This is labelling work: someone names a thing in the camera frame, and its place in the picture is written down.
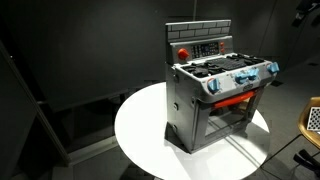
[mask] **stovetop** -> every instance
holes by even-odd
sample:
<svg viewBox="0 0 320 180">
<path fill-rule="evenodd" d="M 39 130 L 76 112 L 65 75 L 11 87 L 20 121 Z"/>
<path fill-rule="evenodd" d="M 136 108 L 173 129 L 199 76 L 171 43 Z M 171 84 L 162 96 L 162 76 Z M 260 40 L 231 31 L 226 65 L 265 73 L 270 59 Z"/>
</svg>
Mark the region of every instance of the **stovetop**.
<svg viewBox="0 0 320 180">
<path fill-rule="evenodd" d="M 204 63 L 192 63 L 183 66 L 182 69 L 198 78 L 203 78 L 263 62 L 264 60 L 253 56 L 236 54 L 226 58 L 207 60 Z"/>
</svg>

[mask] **black backdrop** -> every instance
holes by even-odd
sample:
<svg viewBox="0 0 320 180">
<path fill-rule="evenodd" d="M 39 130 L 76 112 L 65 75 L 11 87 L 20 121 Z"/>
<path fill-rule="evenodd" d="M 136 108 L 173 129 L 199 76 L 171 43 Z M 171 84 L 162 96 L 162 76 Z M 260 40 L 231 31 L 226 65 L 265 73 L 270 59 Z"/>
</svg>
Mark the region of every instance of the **black backdrop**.
<svg viewBox="0 0 320 180">
<path fill-rule="evenodd" d="M 163 81 L 166 22 L 231 19 L 235 50 L 296 65 L 319 28 L 291 27 L 295 0 L 2 0 L 0 14 L 49 105 L 59 111 Z"/>
<path fill-rule="evenodd" d="M 0 179 L 10 179 L 36 116 L 0 42 Z"/>
</svg>

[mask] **table top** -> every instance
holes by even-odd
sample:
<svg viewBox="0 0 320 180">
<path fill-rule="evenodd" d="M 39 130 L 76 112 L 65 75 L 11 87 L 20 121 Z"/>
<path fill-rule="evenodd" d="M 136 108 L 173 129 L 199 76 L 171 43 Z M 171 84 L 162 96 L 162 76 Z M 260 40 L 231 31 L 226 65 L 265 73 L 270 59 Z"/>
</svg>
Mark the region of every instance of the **table top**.
<svg viewBox="0 0 320 180">
<path fill-rule="evenodd" d="M 165 180 L 242 179 L 268 155 L 268 126 L 256 111 L 243 133 L 230 135 L 196 153 L 186 153 L 164 139 L 166 84 L 130 96 L 116 116 L 115 134 L 124 153 L 140 168 Z"/>
</svg>

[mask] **oven window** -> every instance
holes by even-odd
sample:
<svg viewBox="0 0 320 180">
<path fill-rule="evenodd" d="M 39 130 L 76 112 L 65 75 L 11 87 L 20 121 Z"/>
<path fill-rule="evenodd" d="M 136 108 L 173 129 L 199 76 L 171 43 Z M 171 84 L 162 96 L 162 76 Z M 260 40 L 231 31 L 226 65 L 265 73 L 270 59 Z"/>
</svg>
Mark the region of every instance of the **oven window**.
<svg viewBox="0 0 320 180">
<path fill-rule="evenodd" d="M 250 98 L 229 106 L 212 109 L 208 117 L 208 124 L 206 129 L 206 137 L 210 134 L 245 120 L 245 115 Z"/>
</svg>

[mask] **oven handle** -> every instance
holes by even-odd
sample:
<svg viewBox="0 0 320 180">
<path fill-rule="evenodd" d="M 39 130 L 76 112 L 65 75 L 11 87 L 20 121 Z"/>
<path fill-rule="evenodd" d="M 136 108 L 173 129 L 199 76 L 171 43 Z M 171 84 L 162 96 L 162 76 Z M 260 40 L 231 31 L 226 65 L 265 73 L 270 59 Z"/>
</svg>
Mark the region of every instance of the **oven handle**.
<svg viewBox="0 0 320 180">
<path fill-rule="evenodd" d="M 240 103 L 241 101 L 244 101 L 244 100 L 254 96 L 256 94 L 255 92 L 256 92 L 255 90 L 248 91 L 248 92 L 246 92 L 244 94 L 241 94 L 239 96 L 236 96 L 236 97 L 233 97 L 233 98 L 229 98 L 229 99 L 220 101 L 218 103 L 215 103 L 215 104 L 213 104 L 212 107 L 214 109 L 217 109 L 217 108 L 221 108 L 221 107 L 230 106 L 230 105 L 233 105 L 233 104 Z"/>
</svg>

